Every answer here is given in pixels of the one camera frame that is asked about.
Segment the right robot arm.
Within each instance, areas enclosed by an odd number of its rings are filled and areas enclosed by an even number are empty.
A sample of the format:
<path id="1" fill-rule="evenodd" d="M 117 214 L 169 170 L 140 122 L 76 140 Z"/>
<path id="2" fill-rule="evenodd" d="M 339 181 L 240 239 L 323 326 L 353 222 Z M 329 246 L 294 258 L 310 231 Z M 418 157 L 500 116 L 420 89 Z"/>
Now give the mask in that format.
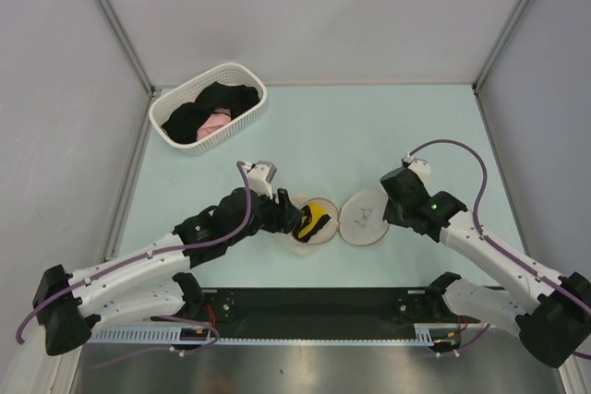
<path id="1" fill-rule="evenodd" d="M 463 279 L 426 298 L 437 321 L 469 316 L 517 336 L 542 364 L 562 366 L 590 336 L 590 282 L 566 277 L 486 233 L 475 214 L 446 191 L 431 195 L 420 175 L 403 166 L 380 179 L 388 197 L 383 218 L 447 246 L 500 286 L 479 289 Z"/>

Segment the yellow bra with black straps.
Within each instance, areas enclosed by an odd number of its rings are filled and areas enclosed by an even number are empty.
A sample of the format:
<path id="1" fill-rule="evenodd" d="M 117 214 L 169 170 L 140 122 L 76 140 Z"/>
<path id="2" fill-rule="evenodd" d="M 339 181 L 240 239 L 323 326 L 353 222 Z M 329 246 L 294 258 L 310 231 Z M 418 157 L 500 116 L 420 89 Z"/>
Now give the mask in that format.
<path id="1" fill-rule="evenodd" d="M 292 230 L 292 235 L 300 243 L 308 243 L 332 219 L 329 212 L 320 204 L 309 202 L 301 211 L 301 220 Z"/>

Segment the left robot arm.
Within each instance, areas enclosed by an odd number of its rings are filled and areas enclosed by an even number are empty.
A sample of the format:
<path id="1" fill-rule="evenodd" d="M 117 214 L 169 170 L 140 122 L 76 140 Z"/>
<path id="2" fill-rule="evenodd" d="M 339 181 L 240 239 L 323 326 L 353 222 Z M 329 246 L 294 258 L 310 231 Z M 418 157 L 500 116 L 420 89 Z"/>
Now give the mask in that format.
<path id="1" fill-rule="evenodd" d="M 72 272 L 48 268 L 32 301 L 46 354 L 71 352 L 110 324 L 198 317 L 204 298 L 191 269 L 260 231 L 290 233 L 301 218 L 284 189 L 268 197 L 237 188 L 135 255 Z"/>

